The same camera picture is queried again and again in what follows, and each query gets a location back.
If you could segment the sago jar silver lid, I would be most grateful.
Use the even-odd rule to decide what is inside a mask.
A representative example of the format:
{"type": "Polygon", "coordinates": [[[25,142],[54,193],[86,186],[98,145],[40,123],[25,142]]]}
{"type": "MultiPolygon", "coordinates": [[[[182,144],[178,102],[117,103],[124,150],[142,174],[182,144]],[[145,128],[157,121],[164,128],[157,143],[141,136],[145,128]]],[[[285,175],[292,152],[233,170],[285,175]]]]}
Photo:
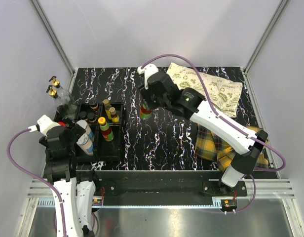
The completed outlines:
{"type": "Polygon", "coordinates": [[[76,144],[81,148],[81,150],[87,155],[92,156],[94,155],[93,152],[93,142],[90,140],[87,134],[83,134],[76,144]]]}
{"type": "Polygon", "coordinates": [[[85,133],[88,135],[90,140],[93,142],[94,141],[94,133],[91,130],[90,126],[85,120],[79,120],[76,122],[79,126],[81,126],[83,129],[85,129],[85,133]]]}

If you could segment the tall green label sauce bottle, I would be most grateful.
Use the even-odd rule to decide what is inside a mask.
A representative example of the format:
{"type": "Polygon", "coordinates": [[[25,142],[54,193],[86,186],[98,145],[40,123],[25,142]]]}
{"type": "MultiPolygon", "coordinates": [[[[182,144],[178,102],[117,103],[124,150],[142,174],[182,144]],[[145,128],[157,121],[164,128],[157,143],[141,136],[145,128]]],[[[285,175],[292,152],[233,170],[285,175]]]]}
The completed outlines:
{"type": "Polygon", "coordinates": [[[145,104],[141,105],[140,118],[141,120],[147,120],[151,117],[152,110],[150,110],[145,104]]]}

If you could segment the clear pump bottle gold top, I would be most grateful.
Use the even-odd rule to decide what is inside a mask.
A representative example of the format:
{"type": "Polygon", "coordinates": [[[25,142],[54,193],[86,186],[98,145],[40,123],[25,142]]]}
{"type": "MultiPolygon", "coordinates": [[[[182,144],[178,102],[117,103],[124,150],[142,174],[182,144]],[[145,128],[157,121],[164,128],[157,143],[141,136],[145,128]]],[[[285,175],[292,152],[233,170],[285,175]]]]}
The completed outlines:
{"type": "Polygon", "coordinates": [[[70,94],[70,92],[61,86],[61,84],[57,80],[56,76],[52,76],[51,79],[49,80],[49,82],[52,82],[52,86],[56,89],[60,98],[64,99],[70,105],[75,104],[75,101],[74,101],[72,95],[70,94]]]}

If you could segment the short green label sauce bottle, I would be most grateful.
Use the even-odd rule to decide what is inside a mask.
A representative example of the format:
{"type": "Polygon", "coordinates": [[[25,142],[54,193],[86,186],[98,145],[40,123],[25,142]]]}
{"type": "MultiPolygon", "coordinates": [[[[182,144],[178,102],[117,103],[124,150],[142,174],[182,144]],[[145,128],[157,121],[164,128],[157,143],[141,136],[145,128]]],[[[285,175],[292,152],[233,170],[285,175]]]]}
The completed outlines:
{"type": "Polygon", "coordinates": [[[104,117],[99,117],[98,124],[100,126],[100,131],[105,141],[111,142],[114,139],[114,134],[106,119],[104,117]]]}

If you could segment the yellow label bottle brown cap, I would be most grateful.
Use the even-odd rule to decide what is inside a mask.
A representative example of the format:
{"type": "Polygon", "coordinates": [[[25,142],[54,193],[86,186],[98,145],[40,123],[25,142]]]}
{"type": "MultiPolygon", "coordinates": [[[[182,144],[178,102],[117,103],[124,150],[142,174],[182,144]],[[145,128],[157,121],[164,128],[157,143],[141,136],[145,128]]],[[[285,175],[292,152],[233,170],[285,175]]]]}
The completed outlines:
{"type": "Polygon", "coordinates": [[[108,119],[111,119],[111,113],[110,113],[111,104],[110,104],[110,101],[108,99],[104,99],[103,100],[103,105],[104,105],[104,109],[105,109],[105,112],[106,112],[106,115],[107,115],[108,119]]]}

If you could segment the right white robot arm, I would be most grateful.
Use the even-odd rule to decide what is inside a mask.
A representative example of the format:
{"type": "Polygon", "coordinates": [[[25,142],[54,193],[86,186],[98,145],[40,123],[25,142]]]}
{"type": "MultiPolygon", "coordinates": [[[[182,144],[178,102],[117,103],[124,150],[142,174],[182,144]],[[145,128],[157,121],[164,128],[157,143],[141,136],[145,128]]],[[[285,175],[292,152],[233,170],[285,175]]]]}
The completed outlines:
{"type": "Polygon", "coordinates": [[[138,69],[137,73],[144,77],[139,90],[147,110],[164,107],[176,116],[209,129],[235,150],[235,157],[218,183],[222,195],[231,195],[239,179],[253,172],[268,134],[243,127],[224,113],[213,111],[201,93],[190,87],[179,89],[170,76],[158,68],[138,69]]]}

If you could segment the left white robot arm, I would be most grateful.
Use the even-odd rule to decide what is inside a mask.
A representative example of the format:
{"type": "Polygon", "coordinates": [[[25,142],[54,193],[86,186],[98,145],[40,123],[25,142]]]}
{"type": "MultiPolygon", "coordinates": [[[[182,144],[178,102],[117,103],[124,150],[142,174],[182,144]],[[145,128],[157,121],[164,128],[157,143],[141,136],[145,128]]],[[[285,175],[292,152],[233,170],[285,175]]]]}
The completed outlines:
{"type": "Polygon", "coordinates": [[[77,175],[75,145],[89,137],[80,125],[66,128],[49,117],[38,120],[38,130],[44,135],[39,142],[46,147],[44,176],[52,186],[56,209],[57,236],[93,237],[92,196],[101,184],[93,173],[77,175]]]}

